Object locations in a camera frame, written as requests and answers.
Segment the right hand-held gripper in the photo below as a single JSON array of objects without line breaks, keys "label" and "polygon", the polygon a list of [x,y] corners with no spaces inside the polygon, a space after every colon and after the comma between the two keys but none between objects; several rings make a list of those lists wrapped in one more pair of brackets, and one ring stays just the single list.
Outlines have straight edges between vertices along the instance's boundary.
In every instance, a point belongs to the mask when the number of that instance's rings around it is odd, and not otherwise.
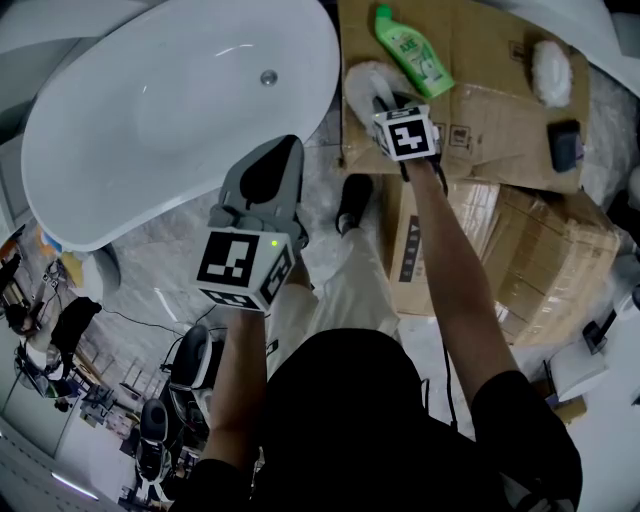
[{"label": "right hand-held gripper", "polygon": [[430,119],[428,105],[416,104],[411,95],[392,92],[386,98],[375,96],[373,110],[374,140],[388,158],[440,163],[439,130]]}]

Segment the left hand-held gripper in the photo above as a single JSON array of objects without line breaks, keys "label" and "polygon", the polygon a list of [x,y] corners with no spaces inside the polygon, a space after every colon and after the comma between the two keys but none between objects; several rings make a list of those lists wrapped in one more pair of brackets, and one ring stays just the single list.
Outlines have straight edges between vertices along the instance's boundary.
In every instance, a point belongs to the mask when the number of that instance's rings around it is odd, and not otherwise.
[{"label": "left hand-held gripper", "polygon": [[235,163],[196,237],[192,283],[214,303],[267,312],[308,243],[297,209],[304,147],[288,134]]}]

